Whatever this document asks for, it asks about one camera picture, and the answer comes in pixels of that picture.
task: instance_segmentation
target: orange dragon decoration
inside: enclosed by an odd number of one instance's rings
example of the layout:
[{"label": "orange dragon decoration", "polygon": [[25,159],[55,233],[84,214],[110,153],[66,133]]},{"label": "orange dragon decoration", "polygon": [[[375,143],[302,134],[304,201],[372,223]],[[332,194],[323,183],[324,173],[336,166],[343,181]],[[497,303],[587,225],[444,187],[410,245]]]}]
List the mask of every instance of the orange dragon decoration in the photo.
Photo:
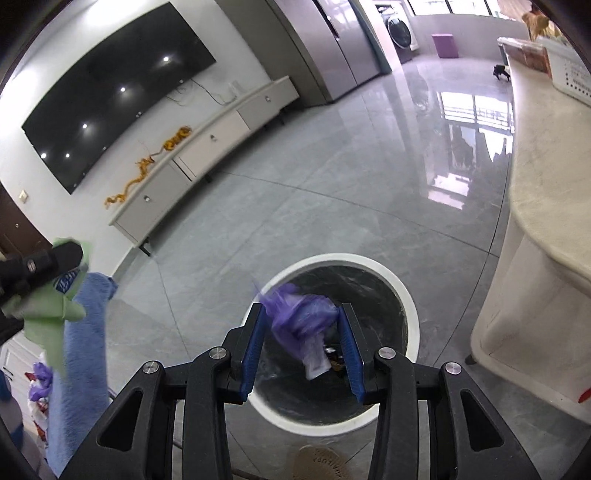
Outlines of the orange dragon decoration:
[{"label": "orange dragon decoration", "polygon": [[124,201],[126,201],[131,186],[144,181],[144,179],[148,176],[148,169],[150,165],[155,163],[155,160],[152,157],[160,155],[162,152],[165,151],[170,152],[174,150],[179,143],[181,143],[185,138],[187,138],[191,134],[191,132],[191,127],[179,128],[178,132],[174,137],[169,138],[166,142],[162,144],[162,148],[158,153],[151,153],[146,158],[142,158],[139,162],[136,162],[135,164],[139,167],[139,177],[127,182],[127,185],[125,185],[123,193],[119,193],[114,197],[107,198],[105,200],[105,208],[109,208],[112,203],[123,203]]}]

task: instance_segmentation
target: white plastic basket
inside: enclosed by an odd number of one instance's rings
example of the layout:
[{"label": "white plastic basket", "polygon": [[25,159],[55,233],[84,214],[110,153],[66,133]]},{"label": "white plastic basket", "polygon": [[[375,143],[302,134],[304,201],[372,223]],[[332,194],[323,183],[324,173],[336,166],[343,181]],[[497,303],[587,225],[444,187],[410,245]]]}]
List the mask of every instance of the white plastic basket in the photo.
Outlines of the white plastic basket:
[{"label": "white plastic basket", "polygon": [[548,51],[554,86],[591,106],[591,74],[574,48],[545,37],[537,42]]}]

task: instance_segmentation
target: black tv screen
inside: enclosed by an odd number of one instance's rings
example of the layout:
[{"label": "black tv screen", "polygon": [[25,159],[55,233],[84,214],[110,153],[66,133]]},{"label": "black tv screen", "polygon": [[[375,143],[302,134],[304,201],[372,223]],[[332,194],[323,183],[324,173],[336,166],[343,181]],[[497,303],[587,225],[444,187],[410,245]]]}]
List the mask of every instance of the black tv screen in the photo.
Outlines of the black tv screen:
[{"label": "black tv screen", "polygon": [[82,57],[22,128],[72,193],[115,140],[179,83],[215,63],[169,3],[127,24]]}]

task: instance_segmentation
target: purple plastic bag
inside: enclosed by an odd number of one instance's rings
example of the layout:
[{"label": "purple plastic bag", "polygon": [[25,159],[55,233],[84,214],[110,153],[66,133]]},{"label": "purple plastic bag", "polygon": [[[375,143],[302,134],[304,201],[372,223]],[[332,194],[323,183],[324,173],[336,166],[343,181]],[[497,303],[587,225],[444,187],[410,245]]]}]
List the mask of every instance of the purple plastic bag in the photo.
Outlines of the purple plastic bag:
[{"label": "purple plastic bag", "polygon": [[29,389],[29,400],[37,401],[40,398],[49,397],[53,384],[53,370],[42,362],[33,364],[33,373],[37,377],[39,385],[32,385]]},{"label": "purple plastic bag", "polygon": [[324,353],[324,331],[337,319],[338,309],[321,295],[298,295],[291,283],[260,295],[271,318],[271,331],[292,357],[306,366],[309,380],[330,369]]}]

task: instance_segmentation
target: white tv cabinet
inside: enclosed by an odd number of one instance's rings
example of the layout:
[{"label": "white tv cabinet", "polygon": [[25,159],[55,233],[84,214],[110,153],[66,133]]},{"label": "white tv cabinet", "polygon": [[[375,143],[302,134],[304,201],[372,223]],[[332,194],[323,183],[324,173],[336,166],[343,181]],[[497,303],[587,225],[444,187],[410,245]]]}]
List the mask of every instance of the white tv cabinet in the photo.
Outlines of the white tv cabinet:
[{"label": "white tv cabinet", "polygon": [[109,225],[148,253],[143,248],[147,236],[191,187],[298,97],[289,77],[283,77],[226,105],[158,160]]}]

